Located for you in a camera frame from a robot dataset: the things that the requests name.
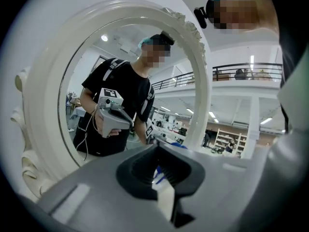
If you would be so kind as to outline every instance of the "railing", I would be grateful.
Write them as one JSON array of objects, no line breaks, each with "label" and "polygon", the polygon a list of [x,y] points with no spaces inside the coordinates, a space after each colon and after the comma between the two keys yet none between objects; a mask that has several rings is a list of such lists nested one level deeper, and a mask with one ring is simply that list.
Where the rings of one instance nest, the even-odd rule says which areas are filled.
[{"label": "railing", "polygon": [[[227,64],[212,68],[213,81],[227,80],[281,80],[282,64],[275,63],[240,63]],[[153,84],[154,90],[167,87],[182,87],[195,83],[193,72],[174,76]]]}]

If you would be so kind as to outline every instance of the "ceiling light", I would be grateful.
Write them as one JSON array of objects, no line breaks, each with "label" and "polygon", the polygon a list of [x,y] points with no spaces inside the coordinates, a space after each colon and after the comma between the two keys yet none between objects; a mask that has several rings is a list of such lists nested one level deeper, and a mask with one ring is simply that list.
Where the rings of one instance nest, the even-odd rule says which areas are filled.
[{"label": "ceiling light", "polygon": [[102,36],[101,36],[101,39],[102,39],[103,41],[108,41],[108,38],[107,38],[106,35],[102,35]]},{"label": "ceiling light", "polygon": [[193,114],[193,112],[192,112],[192,110],[191,110],[191,109],[187,108],[187,110],[188,110],[190,113],[192,113],[192,114]]},{"label": "ceiling light", "polygon": [[213,114],[213,112],[209,112],[209,115],[213,118],[216,118],[216,116]]},{"label": "ceiling light", "polygon": [[253,70],[254,55],[250,56],[250,63],[251,63],[250,68],[251,68],[251,70]]},{"label": "ceiling light", "polygon": [[163,108],[163,109],[165,109],[165,110],[167,110],[167,111],[169,111],[169,112],[170,112],[170,110],[169,110],[169,109],[167,109],[167,108],[165,108],[165,107],[163,107],[163,106],[161,106],[161,108]]},{"label": "ceiling light", "polygon": [[265,119],[264,121],[261,122],[261,125],[264,125],[271,120],[272,120],[272,118],[267,118],[267,119]]}]

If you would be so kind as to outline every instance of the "gray shoulder strap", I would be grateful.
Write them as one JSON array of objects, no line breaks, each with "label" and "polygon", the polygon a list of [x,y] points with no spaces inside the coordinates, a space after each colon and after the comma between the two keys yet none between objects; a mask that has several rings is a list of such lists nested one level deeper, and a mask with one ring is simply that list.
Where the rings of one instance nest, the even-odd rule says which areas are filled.
[{"label": "gray shoulder strap", "polygon": [[106,79],[110,76],[110,74],[112,73],[112,71],[114,69],[116,69],[117,67],[119,67],[120,65],[122,65],[123,63],[127,62],[126,60],[120,62],[120,63],[117,63],[117,58],[115,58],[112,62],[111,62],[111,65],[109,67],[109,69],[106,71],[104,77],[103,77],[103,81],[106,81]]},{"label": "gray shoulder strap", "polygon": [[148,105],[148,101],[150,101],[152,98],[155,97],[155,93],[154,93],[155,91],[153,89],[153,85],[150,82],[149,82],[149,84],[150,85],[149,85],[149,90],[148,90],[148,96],[147,96],[146,100],[144,101],[143,106],[141,108],[141,112],[140,112],[141,115],[144,113],[144,111],[145,111],[145,109]]}]

